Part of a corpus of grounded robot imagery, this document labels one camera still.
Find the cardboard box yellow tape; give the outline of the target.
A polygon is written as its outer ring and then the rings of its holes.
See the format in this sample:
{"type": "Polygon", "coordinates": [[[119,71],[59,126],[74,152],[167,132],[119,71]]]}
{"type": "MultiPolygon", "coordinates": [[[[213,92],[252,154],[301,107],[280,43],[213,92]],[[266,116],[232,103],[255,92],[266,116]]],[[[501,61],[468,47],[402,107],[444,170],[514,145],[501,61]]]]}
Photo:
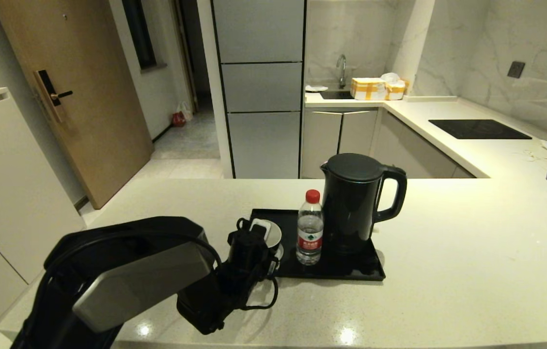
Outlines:
{"type": "Polygon", "coordinates": [[[353,78],[350,92],[358,101],[384,101],[388,87],[382,78],[353,78]]]}

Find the black cup white inside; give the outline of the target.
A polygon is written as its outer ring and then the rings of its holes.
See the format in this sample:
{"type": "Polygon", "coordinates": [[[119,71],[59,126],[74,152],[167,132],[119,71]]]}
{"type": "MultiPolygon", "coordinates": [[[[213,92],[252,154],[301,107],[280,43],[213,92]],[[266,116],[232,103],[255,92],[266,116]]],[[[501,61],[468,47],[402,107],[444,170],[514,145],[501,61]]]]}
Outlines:
{"type": "Polygon", "coordinates": [[[277,252],[282,239],[282,232],[280,227],[272,221],[258,218],[253,219],[252,221],[251,227],[255,226],[265,229],[264,239],[267,247],[270,250],[277,252]]]}

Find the black electric kettle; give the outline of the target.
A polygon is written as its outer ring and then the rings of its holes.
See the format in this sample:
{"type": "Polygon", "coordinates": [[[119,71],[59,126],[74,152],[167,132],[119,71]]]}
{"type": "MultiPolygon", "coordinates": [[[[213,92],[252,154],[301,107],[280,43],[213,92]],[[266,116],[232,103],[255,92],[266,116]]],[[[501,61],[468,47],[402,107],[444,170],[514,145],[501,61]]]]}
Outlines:
{"type": "Polygon", "coordinates": [[[397,217],[407,191],[402,168],[359,153],[338,153],[320,166],[326,177],[323,198],[324,247],[339,255],[359,254],[374,224],[397,217]],[[384,181],[397,183],[391,206],[378,210],[384,181]]]}

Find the black rectangular tray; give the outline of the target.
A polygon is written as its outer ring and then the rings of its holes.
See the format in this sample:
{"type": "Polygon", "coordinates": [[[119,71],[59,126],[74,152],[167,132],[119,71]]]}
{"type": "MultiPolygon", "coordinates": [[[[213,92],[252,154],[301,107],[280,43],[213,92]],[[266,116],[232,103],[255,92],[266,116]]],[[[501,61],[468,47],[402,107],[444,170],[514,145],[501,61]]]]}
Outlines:
{"type": "Polygon", "coordinates": [[[381,282],[386,278],[377,250],[368,241],[362,250],[353,255],[338,255],[322,248],[317,264],[306,266],[296,256],[297,210],[254,208],[252,219],[264,219],[275,223],[281,230],[283,256],[276,276],[314,280],[358,280],[381,282]]]}

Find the black induction cooktop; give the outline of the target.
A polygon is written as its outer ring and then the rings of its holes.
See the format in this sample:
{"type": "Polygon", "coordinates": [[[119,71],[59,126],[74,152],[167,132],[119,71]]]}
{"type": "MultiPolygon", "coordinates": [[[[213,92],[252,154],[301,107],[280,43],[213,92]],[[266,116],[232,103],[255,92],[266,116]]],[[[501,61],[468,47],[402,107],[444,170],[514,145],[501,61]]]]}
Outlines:
{"type": "Polygon", "coordinates": [[[459,140],[530,140],[531,136],[492,119],[430,120],[459,140]]]}

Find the small parcel yellow tape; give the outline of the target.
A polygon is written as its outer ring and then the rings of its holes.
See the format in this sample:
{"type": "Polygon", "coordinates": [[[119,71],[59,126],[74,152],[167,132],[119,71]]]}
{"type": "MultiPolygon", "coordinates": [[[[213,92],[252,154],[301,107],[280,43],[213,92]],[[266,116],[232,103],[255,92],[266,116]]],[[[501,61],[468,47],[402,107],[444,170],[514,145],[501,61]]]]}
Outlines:
{"type": "Polygon", "coordinates": [[[385,82],[386,101],[400,101],[403,99],[408,87],[408,82],[406,80],[393,72],[383,74],[380,78],[385,82]]]}

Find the dark window pane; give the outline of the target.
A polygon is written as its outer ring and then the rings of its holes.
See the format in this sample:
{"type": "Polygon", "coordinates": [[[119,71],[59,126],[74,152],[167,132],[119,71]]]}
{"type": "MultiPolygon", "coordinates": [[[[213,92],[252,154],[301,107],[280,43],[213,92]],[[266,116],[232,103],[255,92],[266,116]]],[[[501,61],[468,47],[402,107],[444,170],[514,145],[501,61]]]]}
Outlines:
{"type": "Polygon", "coordinates": [[[121,0],[141,69],[157,65],[142,0],[121,0]]]}

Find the water bottle red label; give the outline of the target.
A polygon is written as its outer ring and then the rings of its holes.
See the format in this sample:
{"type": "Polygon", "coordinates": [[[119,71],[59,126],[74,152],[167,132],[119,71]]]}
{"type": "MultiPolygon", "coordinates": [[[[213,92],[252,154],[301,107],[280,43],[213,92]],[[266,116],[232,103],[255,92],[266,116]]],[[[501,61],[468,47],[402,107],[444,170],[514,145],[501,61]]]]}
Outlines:
{"type": "Polygon", "coordinates": [[[298,210],[296,258],[305,266],[313,266],[321,257],[324,215],[318,190],[307,190],[305,202],[298,210]]]}

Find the beige sink cabinet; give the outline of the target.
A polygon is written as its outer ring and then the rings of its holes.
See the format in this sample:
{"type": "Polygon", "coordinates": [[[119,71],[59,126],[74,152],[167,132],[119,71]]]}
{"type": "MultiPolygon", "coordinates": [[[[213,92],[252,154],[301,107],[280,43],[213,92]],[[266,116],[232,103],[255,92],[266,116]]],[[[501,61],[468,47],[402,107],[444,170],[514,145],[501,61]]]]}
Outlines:
{"type": "Polygon", "coordinates": [[[301,179],[323,179],[322,163],[338,153],[368,156],[378,110],[307,108],[303,113],[301,179]]]}

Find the wooden door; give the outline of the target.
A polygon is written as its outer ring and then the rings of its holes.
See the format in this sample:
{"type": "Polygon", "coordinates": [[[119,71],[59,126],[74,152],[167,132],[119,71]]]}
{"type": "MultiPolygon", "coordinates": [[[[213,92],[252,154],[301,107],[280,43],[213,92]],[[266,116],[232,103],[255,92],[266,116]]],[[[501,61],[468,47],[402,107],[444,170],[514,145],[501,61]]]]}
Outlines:
{"type": "Polygon", "coordinates": [[[52,132],[94,208],[151,158],[153,146],[109,0],[0,0],[0,22],[52,132]],[[61,99],[58,124],[33,72],[61,99]]]}

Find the beige counter cabinet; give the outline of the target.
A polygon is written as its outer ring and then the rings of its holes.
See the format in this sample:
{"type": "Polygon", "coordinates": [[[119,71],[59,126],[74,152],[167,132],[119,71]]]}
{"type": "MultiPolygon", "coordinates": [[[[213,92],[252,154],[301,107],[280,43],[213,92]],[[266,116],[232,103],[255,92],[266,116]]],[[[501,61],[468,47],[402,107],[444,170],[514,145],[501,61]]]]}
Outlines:
{"type": "Polygon", "coordinates": [[[384,108],[377,113],[372,157],[402,168],[410,179],[475,178],[384,108]]]}

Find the grey refrigerator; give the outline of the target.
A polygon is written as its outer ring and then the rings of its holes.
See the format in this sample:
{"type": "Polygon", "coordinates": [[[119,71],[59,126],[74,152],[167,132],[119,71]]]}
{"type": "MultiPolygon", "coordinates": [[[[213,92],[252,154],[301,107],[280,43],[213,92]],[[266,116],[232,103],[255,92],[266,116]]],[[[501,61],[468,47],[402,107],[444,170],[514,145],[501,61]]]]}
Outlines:
{"type": "Polygon", "coordinates": [[[211,0],[233,175],[296,179],[307,0],[211,0]]]}

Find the white tall cabinet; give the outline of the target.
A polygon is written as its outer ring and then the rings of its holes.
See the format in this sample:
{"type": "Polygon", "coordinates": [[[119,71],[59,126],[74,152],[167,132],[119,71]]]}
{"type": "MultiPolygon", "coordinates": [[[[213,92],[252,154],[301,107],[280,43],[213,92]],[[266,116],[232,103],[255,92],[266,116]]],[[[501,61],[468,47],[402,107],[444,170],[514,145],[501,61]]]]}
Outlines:
{"type": "Polygon", "coordinates": [[[0,88],[0,318],[58,240],[83,227],[10,91],[0,88]]]}

